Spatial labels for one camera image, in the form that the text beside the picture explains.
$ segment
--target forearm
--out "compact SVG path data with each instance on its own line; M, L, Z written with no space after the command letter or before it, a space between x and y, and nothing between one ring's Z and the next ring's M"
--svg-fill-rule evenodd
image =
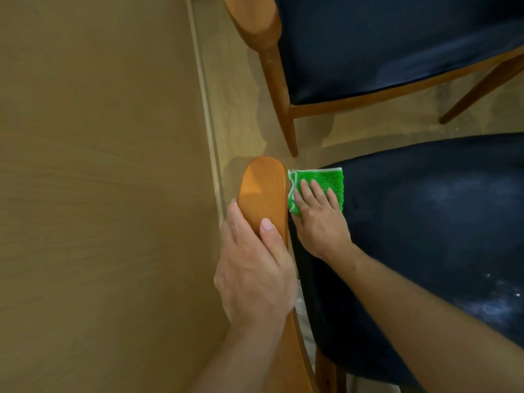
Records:
M188 393L260 392L283 327L282 323L230 329Z
M524 351L355 245L328 263L429 393L524 391Z

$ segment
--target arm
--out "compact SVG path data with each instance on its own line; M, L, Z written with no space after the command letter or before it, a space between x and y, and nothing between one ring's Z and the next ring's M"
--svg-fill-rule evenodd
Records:
M281 325L231 328L188 393L259 392L277 348Z
M295 192L301 243L351 288L429 393L524 391L524 350L351 242L337 197L312 181Z
M258 392L297 301L294 264L274 224L263 219L259 239L235 200L220 231L214 284L231 327L189 392Z

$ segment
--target fingernail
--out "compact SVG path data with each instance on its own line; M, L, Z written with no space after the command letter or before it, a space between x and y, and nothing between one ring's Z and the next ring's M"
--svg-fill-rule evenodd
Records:
M272 222L268 218L262 219L262 229L264 230L271 230L275 228L275 225L272 224Z

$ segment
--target chair seat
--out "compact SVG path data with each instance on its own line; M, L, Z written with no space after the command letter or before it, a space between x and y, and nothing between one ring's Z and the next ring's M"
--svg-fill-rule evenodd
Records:
M338 166L355 244L524 347L524 133L429 142L327 168ZM416 384L348 286L305 251L291 218L289 227L322 352L350 374Z
M275 0L291 103L363 95L524 45L524 0Z

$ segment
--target right hand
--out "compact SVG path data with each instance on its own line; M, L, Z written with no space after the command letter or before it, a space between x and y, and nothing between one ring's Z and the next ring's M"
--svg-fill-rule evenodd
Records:
M302 217L291 215L297 227L298 238L304 248L314 257L329 263L337 250L351 244L346 219L340 211L337 195L331 189L327 197L317 181L311 188L305 179L300 182L303 196L294 191L294 201Z

